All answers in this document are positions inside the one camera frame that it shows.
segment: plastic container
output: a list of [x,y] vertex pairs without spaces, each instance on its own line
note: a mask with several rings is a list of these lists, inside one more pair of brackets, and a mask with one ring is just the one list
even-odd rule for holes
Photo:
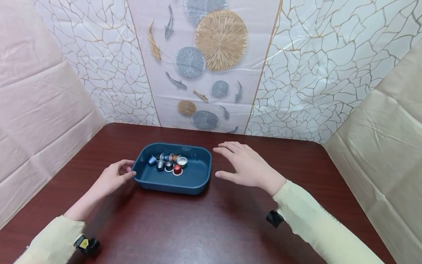
[[[163,152],[183,155],[188,159],[181,175],[157,171],[157,166],[148,164],[151,155],[157,157]],[[153,143],[141,151],[132,170],[136,172],[135,181],[144,189],[198,195],[210,179],[211,153],[203,147]]]

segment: sleeve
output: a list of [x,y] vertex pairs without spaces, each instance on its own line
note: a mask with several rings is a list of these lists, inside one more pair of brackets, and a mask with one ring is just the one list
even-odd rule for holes
[[73,244],[82,235],[84,222],[59,216],[51,221],[31,242],[15,264],[66,264]]
[[327,263],[383,263],[302,187],[287,181],[273,200],[293,233],[309,243]]

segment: red coffee capsule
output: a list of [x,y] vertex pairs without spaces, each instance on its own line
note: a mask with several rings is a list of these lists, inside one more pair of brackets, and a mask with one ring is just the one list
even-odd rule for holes
[[179,175],[181,175],[182,173],[183,173],[183,169],[182,169],[182,167],[180,167],[180,165],[179,165],[179,164],[174,165],[174,167],[173,167],[173,175],[174,175],[174,176],[179,176]]

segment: fish illustration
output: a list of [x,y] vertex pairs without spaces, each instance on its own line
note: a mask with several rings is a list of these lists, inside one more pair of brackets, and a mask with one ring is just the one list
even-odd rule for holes
[[168,21],[167,26],[164,25],[165,38],[169,38],[170,35],[174,32],[173,31],[173,10],[171,10],[171,4],[168,4],[168,9],[170,10],[170,20]]
[[240,99],[242,99],[243,97],[243,87],[239,81],[238,81],[238,84],[239,84],[239,93],[236,93],[236,103],[238,103]]
[[196,94],[197,96],[199,96],[205,102],[209,102],[208,101],[208,98],[206,98],[205,95],[202,95],[202,94],[198,93],[196,90],[193,90],[193,93]]
[[173,78],[171,78],[170,77],[170,74],[168,74],[168,72],[165,72],[165,74],[167,75],[167,77],[170,79],[170,81],[177,87],[177,88],[180,88],[180,89],[187,89],[187,86],[186,85],[184,85],[183,83],[182,83],[182,81],[180,80],[180,81],[176,81],[175,79],[173,79]]
[[237,132],[237,129],[239,128],[239,126],[237,125],[236,128],[232,131],[227,132],[228,134],[234,134]]
[[227,111],[227,109],[224,106],[220,106],[224,109],[224,118],[227,120],[230,117],[230,113],[229,111]]
[[155,43],[154,37],[152,36],[152,25],[153,24],[154,24],[154,20],[152,20],[152,23],[149,26],[149,30],[148,30],[149,44],[151,45],[152,54],[157,58],[157,60],[161,61],[160,48],[157,47],[157,44]]

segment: beige fabric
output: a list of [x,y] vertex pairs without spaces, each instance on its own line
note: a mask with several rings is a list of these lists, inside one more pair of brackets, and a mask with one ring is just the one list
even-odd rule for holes
[[325,145],[398,263],[422,258],[422,42]]
[[0,1],[0,228],[103,125],[32,1]]
[[82,235],[84,222],[60,216],[51,221],[35,238],[15,264],[66,264],[73,244]]
[[293,233],[309,243],[327,263],[383,263],[302,187],[287,181],[273,200]]

